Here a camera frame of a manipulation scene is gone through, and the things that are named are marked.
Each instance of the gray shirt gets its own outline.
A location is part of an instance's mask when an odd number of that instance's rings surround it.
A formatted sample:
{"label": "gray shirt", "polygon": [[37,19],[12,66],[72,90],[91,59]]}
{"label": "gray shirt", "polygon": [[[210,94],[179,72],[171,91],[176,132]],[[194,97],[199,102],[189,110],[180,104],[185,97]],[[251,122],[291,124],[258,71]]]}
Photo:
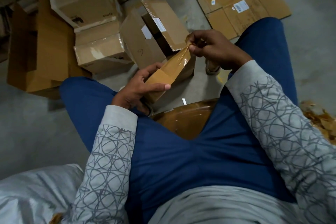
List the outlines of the gray shirt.
{"label": "gray shirt", "polygon": [[[335,223],[333,146],[254,60],[225,86],[298,204],[244,188],[199,187],[159,207],[149,223]],[[63,223],[125,222],[136,128],[135,114],[106,107],[83,182]]]}

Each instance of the leg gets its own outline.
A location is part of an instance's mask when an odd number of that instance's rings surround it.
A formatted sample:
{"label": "leg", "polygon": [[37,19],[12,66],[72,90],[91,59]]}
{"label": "leg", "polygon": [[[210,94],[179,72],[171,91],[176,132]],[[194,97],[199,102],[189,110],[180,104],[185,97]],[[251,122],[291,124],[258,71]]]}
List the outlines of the leg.
{"label": "leg", "polygon": [[[297,104],[287,43],[278,19],[255,22],[241,35],[237,46],[278,80]],[[203,169],[210,183],[245,187],[284,201],[295,201],[226,87],[195,143],[202,149]]]}
{"label": "leg", "polygon": [[[68,78],[60,87],[66,110],[82,141],[92,150],[105,107],[116,94],[85,77]],[[126,203],[130,223],[147,223],[156,209],[189,188],[201,186],[194,150],[149,117],[138,116]]]}

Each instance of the gray floor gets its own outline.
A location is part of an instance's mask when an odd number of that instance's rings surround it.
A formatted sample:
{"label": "gray floor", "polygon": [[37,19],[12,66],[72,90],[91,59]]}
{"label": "gray floor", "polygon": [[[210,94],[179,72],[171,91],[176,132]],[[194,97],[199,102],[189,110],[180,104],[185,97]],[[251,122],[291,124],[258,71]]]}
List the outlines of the gray floor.
{"label": "gray floor", "polygon": [[[196,0],[167,0],[188,30],[208,29]],[[283,20],[291,53],[299,100],[313,100],[336,114],[336,0],[286,0],[293,15]],[[0,179],[21,171],[79,163],[88,152],[60,102],[48,101],[6,85],[6,62],[0,64]],[[104,73],[96,78],[118,90],[132,72]],[[226,74],[208,77],[204,59],[198,59],[195,76],[166,93],[156,111],[218,97]]]}

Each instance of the long sleeve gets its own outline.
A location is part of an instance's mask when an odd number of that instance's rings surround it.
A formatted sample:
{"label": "long sleeve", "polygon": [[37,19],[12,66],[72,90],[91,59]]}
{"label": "long sleeve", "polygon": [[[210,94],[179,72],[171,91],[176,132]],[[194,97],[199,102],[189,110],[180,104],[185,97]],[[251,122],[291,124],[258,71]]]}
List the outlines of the long sleeve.
{"label": "long sleeve", "polygon": [[124,223],[137,115],[106,107],[84,179],[63,223]]}
{"label": "long sleeve", "polygon": [[226,83],[247,123],[296,197],[305,223],[336,222],[336,152],[252,60]]}

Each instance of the hand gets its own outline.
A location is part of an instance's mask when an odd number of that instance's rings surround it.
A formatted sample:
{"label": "hand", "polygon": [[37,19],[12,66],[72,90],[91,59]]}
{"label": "hand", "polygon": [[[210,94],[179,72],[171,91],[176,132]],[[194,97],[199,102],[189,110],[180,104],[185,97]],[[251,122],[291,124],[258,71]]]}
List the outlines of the hand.
{"label": "hand", "polygon": [[147,79],[156,70],[162,67],[162,63],[155,63],[137,71],[128,84],[120,90],[112,99],[111,105],[118,105],[126,109],[141,105],[140,99],[149,92],[161,92],[170,89],[169,84],[153,83],[145,84]]}
{"label": "hand", "polygon": [[231,43],[221,32],[213,29],[196,30],[188,35],[187,39],[191,43],[198,43],[203,39],[206,45],[202,48],[190,45],[190,52],[219,64],[225,70],[237,71],[246,62],[252,60],[250,55]]}

